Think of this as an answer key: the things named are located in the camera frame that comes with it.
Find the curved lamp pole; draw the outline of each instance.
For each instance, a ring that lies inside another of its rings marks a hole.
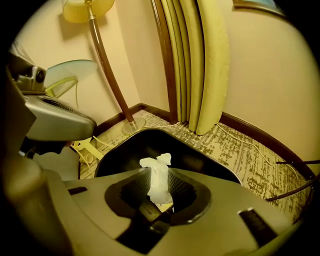
[[[101,39],[97,17],[104,15],[113,6],[115,0],[62,0],[63,16],[72,23],[89,23],[93,44],[98,55],[103,73],[108,80],[114,97],[127,122],[122,127],[124,134],[132,134],[142,129],[146,121],[142,117],[133,118],[124,96],[118,86],[115,75],[111,69],[103,41]]]

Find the lamp shade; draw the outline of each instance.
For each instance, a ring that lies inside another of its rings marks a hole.
[[[104,15],[114,5],[115,0],[92,0],[92,13],[98,18]],[[85,0],[62,0],[62,13],[71,23],[88,21],[88,11]]]

